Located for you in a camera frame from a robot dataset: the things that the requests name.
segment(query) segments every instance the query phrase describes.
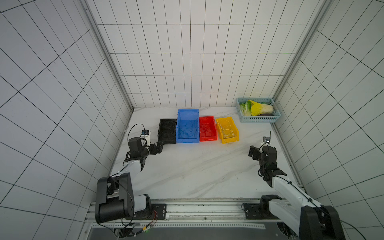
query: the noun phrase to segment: red plastic bin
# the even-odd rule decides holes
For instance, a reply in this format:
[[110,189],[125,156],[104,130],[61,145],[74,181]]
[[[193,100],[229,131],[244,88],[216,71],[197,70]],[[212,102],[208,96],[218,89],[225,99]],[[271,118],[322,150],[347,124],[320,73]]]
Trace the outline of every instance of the red plastic bin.
[[200,142],[204,141],[216,141],[217,140],[217,129],[215,124],[215,118],[200,117]]

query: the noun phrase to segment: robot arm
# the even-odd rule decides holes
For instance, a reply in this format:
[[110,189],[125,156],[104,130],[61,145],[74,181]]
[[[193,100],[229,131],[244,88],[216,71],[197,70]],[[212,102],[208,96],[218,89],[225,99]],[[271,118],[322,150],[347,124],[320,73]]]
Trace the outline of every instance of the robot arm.
[[98,180],[95,218],[99,224],[120,218],[133,219],[135,212],[139,212],[142,216],[150,215],[152,212],[151,199],[148,195],[135,196],[131,179],[142,171],[149,154],[162,152],[164,142],[151,144],[149,130],[143,130],[141,135],[143,137],[128,140],[130,151],[126,154],[123,168],[112,176]]
[[323,206],[302,191],[277,167],[276,148],[251,146],[249,156],[258,160],[259,176],[284,197],[265,195],[259,204],[261,216],[274,215],[282,220],[300,239],[345,240],[337,211],[332,206]]

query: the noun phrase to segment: white tiled wall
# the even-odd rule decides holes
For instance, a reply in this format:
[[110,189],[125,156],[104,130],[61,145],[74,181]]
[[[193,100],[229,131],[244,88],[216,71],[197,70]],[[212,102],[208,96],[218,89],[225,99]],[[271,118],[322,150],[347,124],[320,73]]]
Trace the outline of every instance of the white tiled wall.
[[0,11],[1,238],[77,239],[127,102],[78,0]]
[[277,100],[306,190],[367,239],[384,235],[383,6],[335,1]]
[[322,0],[87,0],[134,106],[273,96]]

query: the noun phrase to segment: blue plastic bin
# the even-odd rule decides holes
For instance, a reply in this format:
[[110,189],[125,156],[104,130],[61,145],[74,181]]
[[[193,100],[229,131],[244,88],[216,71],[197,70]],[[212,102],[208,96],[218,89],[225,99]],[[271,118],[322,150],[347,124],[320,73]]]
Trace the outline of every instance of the blue plastic bin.
[[[248,100],[255,101],[257,103],[266,103],[273,106],[273,116],[244,116],[240,111],[240,103],[245,103]],[[236,99],[237,114],[239,115],[240,122],[276,122],[280,118],[281,114],[276,109],[275,102],[272,98],[237,98]]]
[[179,109],[177,113],[176,142],[199,143],[199,138],[199,110]]

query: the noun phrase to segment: white rope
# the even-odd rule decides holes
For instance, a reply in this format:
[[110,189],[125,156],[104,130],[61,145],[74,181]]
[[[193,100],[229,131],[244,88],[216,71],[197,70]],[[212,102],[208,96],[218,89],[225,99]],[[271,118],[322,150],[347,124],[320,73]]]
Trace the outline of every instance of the white rope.
[[[221,126],[221,122],[222,121],[227,121],[228,122],[228,125],[225,127],[225,128],[223,128],[222,126]],[[226,120],[226,119],[222,119],[220,122],[217,122],[217,124],[220,126],[220,128],[221,128],[221,132],[222,132],[222,134],[223,134],[223,141],[226,143],[226,144],[233,144],[233,142],[227,142],[226,141],[226,139],[231,139],[231,138],[234,138],[234,137],[236,137],[236,135],[235,135],[235,133],[233,132],[233,130],[232,130],[232,125],[231,125],[231,123],[228,121],[228,120]]]

